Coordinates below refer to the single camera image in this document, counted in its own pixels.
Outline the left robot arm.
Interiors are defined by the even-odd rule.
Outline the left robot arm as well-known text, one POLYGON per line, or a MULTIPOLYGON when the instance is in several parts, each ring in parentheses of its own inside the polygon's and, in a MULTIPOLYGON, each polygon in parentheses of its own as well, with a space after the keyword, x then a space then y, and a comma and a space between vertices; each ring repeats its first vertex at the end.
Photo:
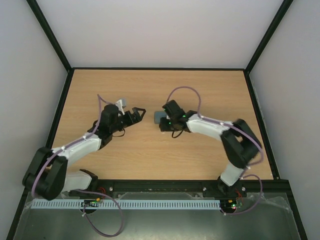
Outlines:
POLYGON ((108 104, 100 109, 98 119, 80 138, 56 148, 39 148, 24 177, 23 186, 33 197, 46 200, 55 199, 60 193, 74 190, 86 190, 94 174, 85 170, 67 173, 68 167, 86 155, 104 148, 115 132, 141 122, 146 110, 134 107, 123 111, 118 104, 108 104))

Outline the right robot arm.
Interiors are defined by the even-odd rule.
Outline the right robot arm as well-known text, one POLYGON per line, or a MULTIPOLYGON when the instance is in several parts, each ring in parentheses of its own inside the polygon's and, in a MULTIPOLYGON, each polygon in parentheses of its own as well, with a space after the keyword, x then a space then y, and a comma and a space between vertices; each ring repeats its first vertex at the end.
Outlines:
POLYGON ((182 132, 205 135, 222 142, 228 164, 217 179, 216 189, 229 196, 236 189, 250 162, 262 153, 262 144, 243 119, 234 122, 202 116, 194 110, 184 111, 175 100, 170 100, 162 111, 154 113, 154 123, 161 132, 182 132))

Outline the grey glasses case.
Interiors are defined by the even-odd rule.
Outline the grey glasses case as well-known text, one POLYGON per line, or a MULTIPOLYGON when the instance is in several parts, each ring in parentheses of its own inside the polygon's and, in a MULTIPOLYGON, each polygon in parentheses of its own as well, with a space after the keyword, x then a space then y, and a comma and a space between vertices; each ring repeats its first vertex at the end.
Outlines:
POLYGON ((155 111, 153 115, 153 121, 156 125, 161 122, 161 118, 166 118, 167 114, 164 111, 155 111))

